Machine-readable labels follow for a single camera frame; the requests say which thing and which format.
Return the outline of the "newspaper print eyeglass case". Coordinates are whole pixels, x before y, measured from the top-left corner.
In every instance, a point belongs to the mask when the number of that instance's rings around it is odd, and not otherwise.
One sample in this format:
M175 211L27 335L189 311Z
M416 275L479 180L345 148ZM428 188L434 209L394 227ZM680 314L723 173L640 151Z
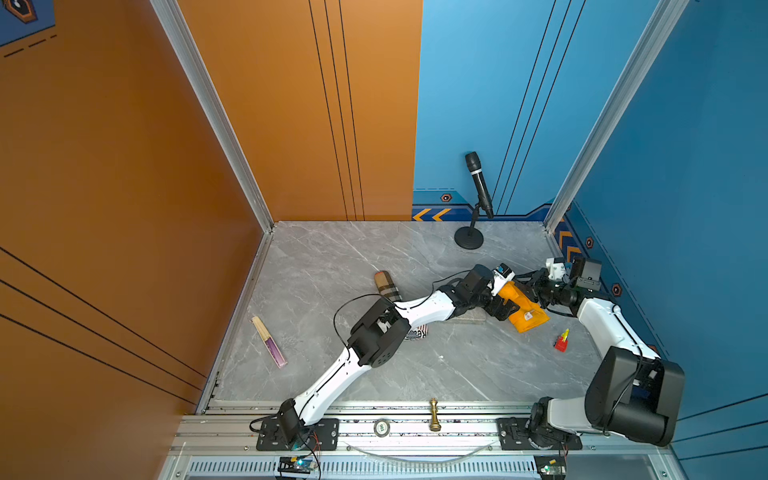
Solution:
M406 340L421 340L425 339L428 335L428 326L422 325L416 328L412 328L406 335Z

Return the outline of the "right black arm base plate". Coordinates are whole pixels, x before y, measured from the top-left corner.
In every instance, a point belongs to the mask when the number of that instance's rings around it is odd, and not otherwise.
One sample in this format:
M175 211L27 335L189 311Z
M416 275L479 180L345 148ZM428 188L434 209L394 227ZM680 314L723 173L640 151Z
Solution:
M503 417L496 420L501 448L512 450L568 450L579 451L583 444L578 435L547 426L531 429L529 420Z

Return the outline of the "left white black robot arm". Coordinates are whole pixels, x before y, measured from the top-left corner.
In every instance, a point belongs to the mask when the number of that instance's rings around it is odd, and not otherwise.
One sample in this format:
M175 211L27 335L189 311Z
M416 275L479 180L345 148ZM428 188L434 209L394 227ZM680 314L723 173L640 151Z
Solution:
M501 291L514 277L504 263L493 270L477 264L463 278L451 279L423 298L395 302L380 296L342 341L343 351L334 363L304 392L281 403L276 418L283 438L290 444L299 441L353 382L391 360L410 331L475 308L507 319L512 306Z

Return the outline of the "plaid eyeglass case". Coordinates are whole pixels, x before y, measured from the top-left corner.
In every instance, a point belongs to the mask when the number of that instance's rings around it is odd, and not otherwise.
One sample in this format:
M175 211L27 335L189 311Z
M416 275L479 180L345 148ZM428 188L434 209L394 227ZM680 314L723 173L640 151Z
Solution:
M399 289L395 285L391 274L388 271L379 271L374 275L374 282L378 292L383 297L393 302L402 300Z

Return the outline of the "orange fluffy cloth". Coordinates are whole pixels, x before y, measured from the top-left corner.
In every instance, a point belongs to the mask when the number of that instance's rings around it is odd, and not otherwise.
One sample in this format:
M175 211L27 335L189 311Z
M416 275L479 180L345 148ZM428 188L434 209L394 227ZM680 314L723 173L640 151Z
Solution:
M518 333L528 332L550 320L541 306L530 300L524 291L514 282L507 282L498 292L503 300L506 318Z

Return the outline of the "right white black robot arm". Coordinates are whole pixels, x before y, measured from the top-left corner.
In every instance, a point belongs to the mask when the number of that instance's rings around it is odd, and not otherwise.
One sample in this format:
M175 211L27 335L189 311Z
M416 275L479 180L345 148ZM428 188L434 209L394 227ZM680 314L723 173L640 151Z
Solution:
M538 448L576 448L582 434L615 433L658 447L673 440L685 373L648 346L602 292L601 270L589 258L550 259L523 277L526 295L541 307L567 308L602 356L584 396L543 397L533 405L526 429Z

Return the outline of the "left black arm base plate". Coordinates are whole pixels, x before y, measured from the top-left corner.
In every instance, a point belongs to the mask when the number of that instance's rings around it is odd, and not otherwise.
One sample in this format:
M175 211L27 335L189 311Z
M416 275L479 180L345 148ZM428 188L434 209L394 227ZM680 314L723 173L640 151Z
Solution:
M278 419L269 418L257 428L256 438L258 451L335 451L338 448L339 420L323 418L315 425L302 428L293 440L289 440L281 430Z

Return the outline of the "grey rectangular eyeglass case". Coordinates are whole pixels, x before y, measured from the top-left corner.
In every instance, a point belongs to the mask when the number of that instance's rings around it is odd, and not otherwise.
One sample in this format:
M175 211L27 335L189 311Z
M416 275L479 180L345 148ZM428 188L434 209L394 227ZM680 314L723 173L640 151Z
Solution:
M467 311L460 316L452 317L447 320L447 323L451 324L466 324L466 325L481 325L487 320L487 315L484 311L471 310Z

